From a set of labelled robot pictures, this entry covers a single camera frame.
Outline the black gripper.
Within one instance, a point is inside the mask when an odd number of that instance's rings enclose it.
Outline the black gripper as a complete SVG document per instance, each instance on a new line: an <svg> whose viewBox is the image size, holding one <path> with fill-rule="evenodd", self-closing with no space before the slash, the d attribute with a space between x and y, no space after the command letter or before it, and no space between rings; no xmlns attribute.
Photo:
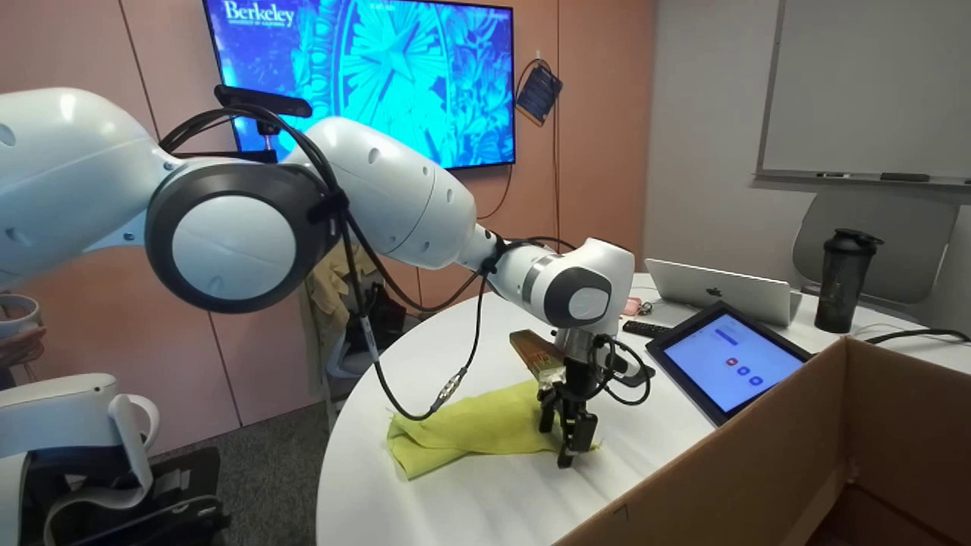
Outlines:
<svg viewBox="0 0 971 546"><path fill-rule="evenodd" d="M552 434L560 420L560 463L572 468L578 453L588 453L599 414L586 410L606 382L606 337L605 334L563 334L556 341L540 341L540 434Z"/></svg>

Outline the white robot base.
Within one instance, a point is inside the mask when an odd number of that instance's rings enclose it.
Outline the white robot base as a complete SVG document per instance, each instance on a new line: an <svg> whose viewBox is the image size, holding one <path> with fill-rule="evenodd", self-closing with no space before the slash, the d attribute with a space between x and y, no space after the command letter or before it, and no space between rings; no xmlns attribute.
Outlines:
<svg viewBox="0 0 971 546"><path fill-rule="evenodd" d="M29 462L34 456L80 453L84 462L116 456L134 489L84 485L54 504L134 509L154 485L149 447L160 426L157 407L124 393L114 374L77 374L0 392L0 546L21 543Z"/></svg>

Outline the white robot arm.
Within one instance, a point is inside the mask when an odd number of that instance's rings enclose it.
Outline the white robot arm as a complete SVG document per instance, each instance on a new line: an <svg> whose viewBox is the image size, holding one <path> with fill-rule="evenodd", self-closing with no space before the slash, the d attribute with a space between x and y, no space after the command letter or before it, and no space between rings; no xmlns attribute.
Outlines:
<svg viewBox="0 0 971 546"><path fill-rule="evenodd" d="M352 119L322 119L277 164L185 157L84 87L0 95L0 281L15 287L81 253L138 246L166 290L211 311L288 297L340 242L422 270L466 266L556 327L567 364L540 424L567 456L593 447L593 388L615 371L613 337L636 253L606 240L552 252L477 217L473 195L440 164Z"/></svg>

